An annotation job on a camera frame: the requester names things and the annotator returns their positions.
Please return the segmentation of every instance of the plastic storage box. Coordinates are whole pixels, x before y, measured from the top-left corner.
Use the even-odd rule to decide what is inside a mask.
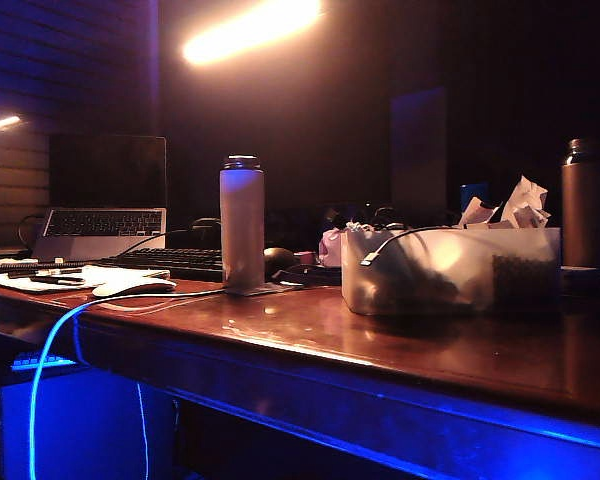
[[[560,229],[428,230],[342,236],[342,295],[366,315],[457,313],[547,303],[560,292]]]

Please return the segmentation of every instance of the laptop keyboard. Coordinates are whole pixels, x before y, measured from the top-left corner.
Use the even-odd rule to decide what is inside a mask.
[[[45,236],[151,236],[161,227],[160,212],[124,210],[56,210]]]
[[[98,260],[99,265],[167,269],[174,278],[222,281],[221,250],[197,248],[141,248],[124,255]]]

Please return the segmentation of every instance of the bottle cap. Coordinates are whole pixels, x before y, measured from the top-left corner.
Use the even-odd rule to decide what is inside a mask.
[[[223,163],[223,170],[258,170],[260,160],[254,155],[229,155]]]
[[[569,148],[578,152],[590,152],[595,149],[595,142],[589,138],[574,138],[569,142]]]

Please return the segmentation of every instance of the water bottle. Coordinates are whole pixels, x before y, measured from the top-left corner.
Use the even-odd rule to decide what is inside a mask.
[[[238,293],[264,284],[264,173],[250,155],[231,155],[220,171],[222,270]]]
[[[563,264],[600,268],[600,162],[591,142],[576,138],[562,165]]]

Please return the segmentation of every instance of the blue cable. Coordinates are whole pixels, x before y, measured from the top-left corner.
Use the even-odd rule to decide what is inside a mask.
[[[42,348],[42,353],[40,354],[40,359],[38,366],[36,367],[36,372],[33,375],[33,383],[31,386],[31,398],[29,402],[29,479],[36,480],[36,439],[35,439],[35,426],[36,426],[36,404],[38,402],[38,388],[40,385],[40,377],[42,376],[42,369],[44,367],[44,363],[49,355],[49,350],[51,349],[51,344],[53,340],[55,340],[56,335],[58,334],[58,330],[65,324],[65,322],[73,317],[74,315],[79,314],[84,309],[96,305],[98,303],[107,303],[112,302],[114,300],[123,300],[125,298],[182,298],[182,297],[202,297],[205,295],[213,295],[215,293],[222,293],[223,289],[217,290],[206,290],[203,292],[194,292],[194,293],[146,293],[140,295],[121,295],[119,297],[109,297],[109,298],[99,298],[98,300],[94,300],[92,302],[83,303],[82,305],[78,305],[77,307],[69,310],[65,313],[58,321],[55,323],[49,335],[47,336],[47,340],[44,342],[44,347]],[[148,475],[149,462],[148,462],[148,443],[146,441],[146,429],[144,425],[144,411],[142,406],[142,396],[140,395],[140,408],[142,412],[142,428],[143,433],[145,435],[145,459],[147,460],[145,473]]]
[[[144,479],[149,480],[149,440],[147,439],[147,421],[144,416],[144,405],[142,404],[142,390],[140,383],[138,387],[138,401],[140,402],[140,418],[142,419],[142,438],[144,439]]]

